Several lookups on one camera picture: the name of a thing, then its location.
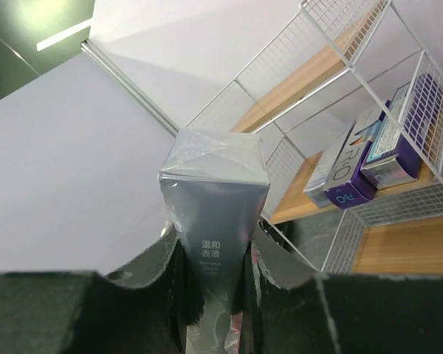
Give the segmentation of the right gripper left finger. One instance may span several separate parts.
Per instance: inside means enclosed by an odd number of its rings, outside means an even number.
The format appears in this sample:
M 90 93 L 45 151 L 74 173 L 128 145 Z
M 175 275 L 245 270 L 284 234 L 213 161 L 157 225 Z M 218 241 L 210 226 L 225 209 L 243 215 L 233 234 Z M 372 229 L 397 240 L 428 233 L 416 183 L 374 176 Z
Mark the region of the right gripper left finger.
M 0 273 L 0 353 L 182 353 L 174 229 L 116 271 Z

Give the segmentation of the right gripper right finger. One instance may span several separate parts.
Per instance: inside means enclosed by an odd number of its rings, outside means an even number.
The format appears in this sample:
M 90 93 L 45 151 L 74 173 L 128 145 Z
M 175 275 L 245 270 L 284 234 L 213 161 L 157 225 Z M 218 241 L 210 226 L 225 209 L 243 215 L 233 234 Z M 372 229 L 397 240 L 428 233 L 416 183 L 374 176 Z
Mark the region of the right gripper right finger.
M 244 270 L 243 353 L 443 353 L 443 275 L 325 274 L 261 227 Z

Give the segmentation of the purple RiO toothpaste box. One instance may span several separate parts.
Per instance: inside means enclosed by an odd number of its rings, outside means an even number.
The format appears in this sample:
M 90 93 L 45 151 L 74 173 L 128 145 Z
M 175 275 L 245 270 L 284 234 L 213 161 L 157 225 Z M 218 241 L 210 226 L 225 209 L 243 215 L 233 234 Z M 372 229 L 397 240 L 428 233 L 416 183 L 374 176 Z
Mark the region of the purple RiO toothpaste box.
M 361 173 L 361 167 L 381 127 L 385 113 L 374 106 L 323 151 L 303 193 L 322 208 L 330 204 L 348 209 L 368 203 L 377 188 Z

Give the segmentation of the slim silver toothpaste box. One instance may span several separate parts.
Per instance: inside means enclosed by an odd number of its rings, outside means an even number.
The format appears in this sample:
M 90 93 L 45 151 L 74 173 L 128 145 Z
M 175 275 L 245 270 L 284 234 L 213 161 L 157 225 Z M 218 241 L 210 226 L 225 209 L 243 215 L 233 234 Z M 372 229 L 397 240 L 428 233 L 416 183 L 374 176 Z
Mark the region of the slim silver toothpaste box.
M 187 264 L 187 351 L 225 353 L 244 255 L 269 192 L 261 137 L 183 128 L 159 185 Z

